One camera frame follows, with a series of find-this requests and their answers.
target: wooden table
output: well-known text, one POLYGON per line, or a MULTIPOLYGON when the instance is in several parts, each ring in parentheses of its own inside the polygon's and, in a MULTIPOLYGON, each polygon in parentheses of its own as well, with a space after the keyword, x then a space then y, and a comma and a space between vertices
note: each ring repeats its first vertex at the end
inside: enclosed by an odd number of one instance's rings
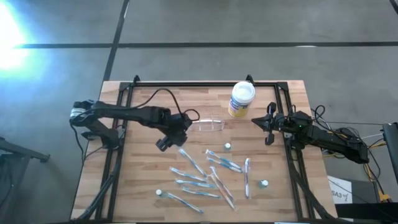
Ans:
MULTIPOLYGON (((311 114, 304 82, 301 80, 287 82, 292 103, 296 105, 297 111, 302 110, 311 114)), ((99 100, 116 104, 119 83, 104 82, 99 100)), ((156 89, 135 87, 132 105, 138 105, 147 100, 156 89)), ((286 222, 296 220, 282 135, 275 134, 275 143, 265 146, 265 133, 250 121, 251 118, 265 115, 269 102, 275 101, 274 89, 256 87, 256 97, 251 104, 249 113, 243 119, 234 119, 228 114, 231 87, 173 87, 170 90, 174 92, 182 111, 194 108, 199 111, 202 118, 210 117, 213 113, 225 120, 225 127, 222 131, 188 131, 188 140, 183 148, 209 173, 210 163, 206 160, 206 149, 242 166, 247 157, 251 158, 249 175, 251 199, 248 200, 244 196, 244 175, 218 165, 215 166, 220 178, 236 199, 235 205, 238 207, 236 212, 232 211, 225 199, 182 192, 180 186, 174 182, 176 178, 180 177, 169 171, 169 167, 173 166, 197 176, 200 176, 200 173, 178 153, 177 147, 174 146, 165 152, 160 152, 157 149, 155 142, 163 138, 160 131, 143 127, 139 123, 129 122, 113 221, 286 222), (226 142, 232 144, 230 152, 223 149, 226 142), (269 181, 268 188, 260 189, 257 186, 261 179, 269 181), (205 213, 196 213, 171 199, 158 198, 155 194, 157 189, 172 192, 200 207, 205 213)), ((165 91, 160 91, 148 105, 163 106, 170 108, 173 113, 177 112, 172 97, 165 91)), ((111 127, 112 119, 102 119, 101 121, 111 127)), ((100 141, 93 141, 88 147, 88 152, 100 146, 100 141)), ((319 148, 306 147, 303 150, 303 156, 312 192, 328 212, 336 216, 319 148)), ((106 151, 103 150, 92 154, 85 161, 72 218, 82 214, 98 193, 105 157, 106 151)), ((209 192, 220 194, 218 190, 209 190, 209 192)), ((106 207, 108 199, 105 200, 103 216, 106 215, 108 209, 106 207)), ((301 203, 305 209, 305 200, 302 194, 301 203)))

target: black cable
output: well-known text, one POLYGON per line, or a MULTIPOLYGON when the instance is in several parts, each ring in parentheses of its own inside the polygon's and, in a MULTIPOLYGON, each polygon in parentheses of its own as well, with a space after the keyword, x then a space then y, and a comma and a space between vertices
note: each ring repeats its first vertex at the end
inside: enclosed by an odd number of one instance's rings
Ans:
POLYGON ((363 124, 363 125, 377 125, 377 126, 383 125, 383 124, 380 124, 380 123, 364 123, 364 122, 344 122, 344 121, 325 121, 325 122, 327 122, 327 123, 334 123, 334 124, 363 124))
POLYGON ((73 127, 72 122, 69 122, 69 124, 70 124, 70 127, 72 128, 73 132, 75 133, 76 142, 77 142, 77 145, 79 146, 79 149, 81 151, 81 162, 83 163, 84 160, 85 160, 83 147, 80 144, 79 137, 77 135, 77 131, 76 131, 75 127, 73 127))
POLYGON ((195 112, 197 115, 198 115, 198 118, 197 119, 191 119, 191 121, 199 121, 200 120, 200 114, 199 114, 199 112, 197 111, 197 110, 195 110, 195 109, 187 109, 186 111, 184 111, 183 113, 187 113, 187 111, 193 111, 193 112, 195 112))
POLYGON ((8 188, 6 196, 4 196, 4 198, 1 200, 0 208, 2 208, 2 206, 4 205, 4 202, 6 202, 8 196, 9 196, 9 194, 11 192, 11 189, 13 188, 13 183, 12 183, 13 181, 12 181, 12 174, 11 174, 10 164, 9 164, 8 159, 5 159, 5 161, 6 161, 5 164, 7 164, 7 171, 8 171, 8 176, 9 176, 9 180, 10 180, 10 187, 8 188))
POLYGON ((395 220, 394 217, 390 216, 390 215, 389 215, 388 213, 386 213, 385 211, 383 211, 383 210, 381 210, 381 209, 375 207, 372 203, 369 203, 368 201, 364 200, 363 198, 359 197, 358 195, 353 194, 353 193, 350 192, 349 190, 346 190, 344 187, 342 187, 342 186, 336 184, 335 182, 333 182, 333 181, 331 181, 331 180, 329 180, 329 182, 331 182, 332 184, 336 185, 337 187, 339 187, 339 188, 345 190, 346 192, 350 193, 352 196, 355 196, 356 198, 360 199, 361 201, 363 201, 363 202, 365 202, 365 203, 368 203, 368 204, 372 205, 377 211, 379 211, 379 212, 383 213, 385 216, 391 218, 391 220, 394 220, 395 222, 398 222, 398 220, 395 220))
POLYGON ((375 163, 376 166, 377 166, 377 169, 379 170, 378 175, 376 175, 376 174, 373 172, 373 170, 371 169, 371 167, 368 165, 369 171, 371 172, 372 176, 374 177, 374 178, 371 177, 371 179, 376 181, 376 183, 377 183, 378 186, 380 187, 380 191, 381 191, 382 194, 384 194, 384 189, 383 189, 383 187, 381 186, 380 181, 379 181, 379 177, 380 177, 380 175, 381 175, 381 168, 380 168, 379 163, 377 162, 376 158, 373 156, 373 153, 372 153, 372 151, 370 150, 370 148, 371 148, 373 145, 375 145, 376 143, 378 143, 379 141, 382 141, 383 139, 384 139, 384 138, 381 138, 381 139, 377 140, 376 142, 374 142, 373 144, 371 144, 371 145, 368 147, 368 151, 369 151, 370 155, 372 156, 372 158, 373 158, 373 160, 374 160, 374 163, 375 163))
POLYGON ((368 175, 368 177, 369 177, 371 180, 376 180, 376 179, 373 178, 370 174, 368 174, 368 171, 366 170, 366 164, 363 164, 362 167, 363 167, 363 171, 365 171, 365 173, 368 175))
POLYGON ((373 158, 373 160, 374 160, 374 163, 376 164, 377 169, 378 169, 378 172, 377 172, 378 174, 375 175, 375 178, 376 178, 376 179, 378 179, 378 178, 380 177, 380 175, 381 175, 381 169, 380 169, 379 163, 377 162, 376 158, 373 156, 373 153, 372 153, 372 151, 371 151, 371 147, 374 146, 375 144, 377 144, 379 141, 382 141, 382 140, 383 140, 383 138, 380 138, 379 140, 375 141, 373 144, 371 144, 371 145, 368 147, 368 151, 369 151, 370 155, 372 156, 372 158, 373 158))
POLYGON ((341 137, 340 134, 344 134, 345 136, 349 136, 349 137, 351 137, 351 138, 353 138, 353 137, 355 137, 355 136, 350 136, 350 135, 348 135, 348 134, 346 134, 346 133, 339 133, 339 132, 336 132, 336 131, 334 131, 334 130, 332 130, 332 129, 330 129, 330 128, 324 126, 324 125, 322 125, 321 122, 319 122, 319 118, 322 118, 322 115, 325 114, 325 111, 326 111, 326 108, 325 108, 325 106, 323 106, 323 105, 318 105, 318 106, 315 108, 315 110, 314 110, 314 113, 315 113, 315 122, 316 122, 317 124, 319 124, 319 126, 321 126, 321 127, 323 127, 324 129, 326 129, 326 130, 332 132, 333 134, 335 134, 338 138, 340 138, 340 140, 350 142, 349 139, 346 139, 346 138, 341 137), (318 113, 319 108, 322 108, 322 109, 323 109, 321 113, 318 113))
POLYGON ((87 155, 86 155, 86 157, 85 157, 85 160, 87 159, 87 157, 89 157, 92 153, 94 153, 94 152, 96 152, 96 151, 98 151, 98 150, 100 150, 100 149, 104 149, 104 148, 106 148, 106 146, 107 145, 105 145, 105 146, 101 146, 101 147, 99 147, 99 148, 97 148, 97 149, 95 149, 94 151, 92 151, 92 152, 89 152, 87 155))
MULTIPOLYGON (((157 90, 152 94, 152 96, 149 97, 149 99, 148 99, 147 101, 145 101, 145 102, 143 102, 143 103, 141 103, 141 104, 139 104, 139 105, 137 105, 137 106, 133 106, 133 107, 129 107, 129 108, 128 108, 128 107, 125 107, 125 108, 113 108, 112 110, 131 110, 131 109, 136 109, 136 108, 139 108, 139 107, 141 107, 141 106, 144 106, 144 105, 146 105, 148 102, 150 102, 150 100, 153 99, 153 97, 155 97, 155 95, 156 95, 160 90, 167 91, 168 93, 170 93, 170 94, 172 95, 172 98, 173 98, 173 100, 174 100, 174 103, 175 103, 175 105, 177 106, 178 112, 179 112, 180 115, 182 116, 182 112, 181 112, 181 109, 180 109, 180 105, 178 104, 177 99, 175 98, 173 92, 171 92, 171 91, 170 91, 169 89, 167 89, 167 88, 159 88, 159 89, 157 89, 157 90)), ((72 121, 75 121, 77 118, 79 118, 79 117, 81 117, 81 116, 83 116, 83 115, 85 115, 85 114, 88 114, 88 113, 90 113, 90 112, 92 112, 92 111, 94 111, 94 110, 101 110, 101 109, 90 109, 90 110, 86 110, 86 111, 80 113, 79 115, 77 115, 76 117, 74 117, 74 118, 72 119, 72 121)))
POLYGON ((296 105, 292 105, 292 106, 289 108, 289 114, 291 114, 291 113, 296 113, 296 105))

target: toothbrush handle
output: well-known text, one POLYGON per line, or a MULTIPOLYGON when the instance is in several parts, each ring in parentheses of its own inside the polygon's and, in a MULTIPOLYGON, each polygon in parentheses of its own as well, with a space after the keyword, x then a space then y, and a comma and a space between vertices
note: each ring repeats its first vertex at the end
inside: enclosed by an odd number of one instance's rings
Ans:
POLYGON ((223 166, 223 167, 226 167, 226 168, 228 168, 228 169, 230 169, 230 170, 232 170, 232 171, 242 173, 242 171, 241 171, 240 169, 237 169, 237 168, 235 168, 235 167, 231 167, 231 166, 229 166, 229 165, 227 165, 227 164, 225 164, 225 163, 220 162, 219 165, 221 165, 221 166, 223 166))
POLYGON ((199 178, 199 177, 195 177, 194 175, 185 174, 184 176, 185 176, 185 177, 190 177, 190 178, 195 179, 195 180, 199 180, 199 181, 206 182, 204 179, 199 178))
POLYGON ((196 207, 196 206, 194 206, 194 205, 191 205, 191 204, 188 203, 187 201, 185 201, 185 200, 183 200, 183 199, 180 199, 179 197, 177 197, 177 196, 175 196, 175 195, 169 194, 169 198, 178 200, 179 202, 181 202, 181 203, 183 203, 184 205, 186 205, 186 206, 188 206, 188 207, 194 209, 195 211, 197 211, 197 212, 199 212, 199 213, 204 213, 204 211, 203 211, 202 209, 200 209, 200 208, 198 208, 198 207, 196 207))
POLYGON ((200 172, 201 175, 203 175, 204 177, 207 177, 206 173, 198 166, 198 164, 183 149, 180 149, 180 153, 183 157, 186 157, 187 159, 189 159, 191 161, 192 165, 200 172))
POLYGON ((220 198, 218 195, 213 195, 207 192, 197 192, 199 195, 204 195, 204 196, 209 196, 209 197, 215 197, 215 198, 220 198))
POLYGON ((196 183, 197 186, 199 187, 209 187, 209 188, 215 188, 214 185, 212 184, 202 184, 202 183, 196 183))
POLYGON ((229 164, 229 165, 231 165, 231 166, 233 166, 233 167, 235 167, 235 168, 237 168, 237 169, 241 169, 241 167, 239 165, 237 165, 236 163, 231 162, 231 161, 229 161, 229 160, 227 160, 225 158, 220 157, 220 160, 225 162, 225 163, 227 163, 227 164, 229 164))

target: container with white lid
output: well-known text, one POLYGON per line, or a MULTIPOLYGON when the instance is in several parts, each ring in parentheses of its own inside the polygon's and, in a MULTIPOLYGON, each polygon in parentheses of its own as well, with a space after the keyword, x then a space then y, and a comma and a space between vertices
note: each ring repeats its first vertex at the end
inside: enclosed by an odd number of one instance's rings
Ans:
POLYGON ((246 115, 255 94, 256 90, 252 83, 238 82, 235 84, 229 101, 229 114, 234 118, 242 118, 246 115))

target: white bottle cap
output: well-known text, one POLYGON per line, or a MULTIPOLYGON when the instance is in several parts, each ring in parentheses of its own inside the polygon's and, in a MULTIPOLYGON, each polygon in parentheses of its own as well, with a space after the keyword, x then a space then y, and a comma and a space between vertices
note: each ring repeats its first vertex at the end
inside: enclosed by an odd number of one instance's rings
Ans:
POLYGON ((262 180, 261 185, 267 187, 268 186, 268 181, 267 180, 262 180))
POLYGON ((232 89, 232 96, 238 102, 242 104, 249 104, 254 99, 256 89, 252 83, 249 82, 238 82, 232 89))
POLYGON ((224 148, 226 150, 230 150, 231 149, 231 144, 230 143, 225 143, 224 148))

